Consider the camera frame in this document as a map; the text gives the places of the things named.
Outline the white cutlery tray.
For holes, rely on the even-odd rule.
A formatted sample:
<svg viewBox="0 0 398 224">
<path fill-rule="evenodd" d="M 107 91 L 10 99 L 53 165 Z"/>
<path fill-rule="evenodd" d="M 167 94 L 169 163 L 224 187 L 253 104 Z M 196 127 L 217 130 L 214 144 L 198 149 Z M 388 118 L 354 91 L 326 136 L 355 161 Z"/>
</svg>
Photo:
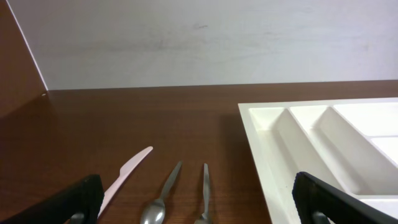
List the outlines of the white cutlery tray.
<svg viewBox="0 0 398 224">
<path fill-rule="evenodd" d="M 241 103 L 272 223 L 298 223 L 292 189 L 304 171 L 397 216 L 397 99 Z"/>
</svg>

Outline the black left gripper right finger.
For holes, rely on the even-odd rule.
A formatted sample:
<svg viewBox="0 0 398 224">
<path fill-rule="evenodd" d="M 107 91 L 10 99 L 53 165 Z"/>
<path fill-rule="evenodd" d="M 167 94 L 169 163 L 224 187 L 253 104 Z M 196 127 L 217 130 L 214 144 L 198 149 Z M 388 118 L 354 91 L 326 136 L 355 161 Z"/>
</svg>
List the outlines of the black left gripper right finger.
<svg viewBox="0 0 398 224">
<path fill-rule="evenodd" d="M 292 196 L 299 219 L 305 224 L 397 224 L 397 219 L 360 202 L 307 173 L 295 176 Z"/>
</svg>

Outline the pink plastic knife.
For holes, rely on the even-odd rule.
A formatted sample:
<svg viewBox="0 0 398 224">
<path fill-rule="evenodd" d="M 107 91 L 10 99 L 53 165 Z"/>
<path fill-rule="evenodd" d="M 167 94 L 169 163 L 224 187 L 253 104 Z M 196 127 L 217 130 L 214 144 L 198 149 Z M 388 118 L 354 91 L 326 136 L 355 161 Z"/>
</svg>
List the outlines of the pink plastic knife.
<svg viewBox="0 0 398 224">
<path fill-rule="evenodd" d="M 152 146 L 143 149 L 135 156 L 130 158 L 119 170 L 118 178 L 111 184 L 111 186 L 104 192 L 103 202 L 101 204 L 98 218 L 104 212 L 111 199 L 114 197 L 118 189 L 122 186 L 130 173 L 139 165 L 139 163 L 153 150 Z"/>
</svg>

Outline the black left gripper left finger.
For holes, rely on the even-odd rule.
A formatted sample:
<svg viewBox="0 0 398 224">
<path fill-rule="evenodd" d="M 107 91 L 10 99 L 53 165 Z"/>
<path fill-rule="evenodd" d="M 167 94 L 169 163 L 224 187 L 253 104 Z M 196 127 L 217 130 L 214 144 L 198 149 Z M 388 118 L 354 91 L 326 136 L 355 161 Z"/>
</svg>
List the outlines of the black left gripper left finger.
<svg viewBox="0 0 398 224">
<path fill-rule="evenodd" d="M 49 198 L 3 220 L 12 223 L 91 223 L 98 219 L 104 199 L 101 177 L 87 175 Z"/>
</svg>

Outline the small metal teaspoon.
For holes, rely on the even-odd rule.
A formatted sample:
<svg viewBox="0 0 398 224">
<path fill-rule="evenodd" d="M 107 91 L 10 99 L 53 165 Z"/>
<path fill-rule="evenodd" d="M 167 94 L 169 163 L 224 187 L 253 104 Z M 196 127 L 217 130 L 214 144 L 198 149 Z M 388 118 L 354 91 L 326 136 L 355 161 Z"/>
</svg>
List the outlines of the small metal teaspoon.
<svg viewBox="0 0 398 224">
<path fill-rule="evenodd" d="M 174 183 L 177 179 L 178 173 L 182 166 L 182 161 L 179 161 L 173 171 L 170 173 L 168 179 L 165 181 L 165 184 L 162 188 L 159 198 L 153 200 L 151 203 L 146 206 L 144 209 L 140 224 L 162 224 L 165 219 L 165 202 L 164 200 L 168 196 L 171 188 L 174 186 Z"/>
<path fill-rule="evenodd" d="M 194 224 L 212 224 L 210 218 L 210 174 L 206 163 L 203 165 L 203 200 L 204 212 L 199 219 L 195 220 Z"/>
</svg>

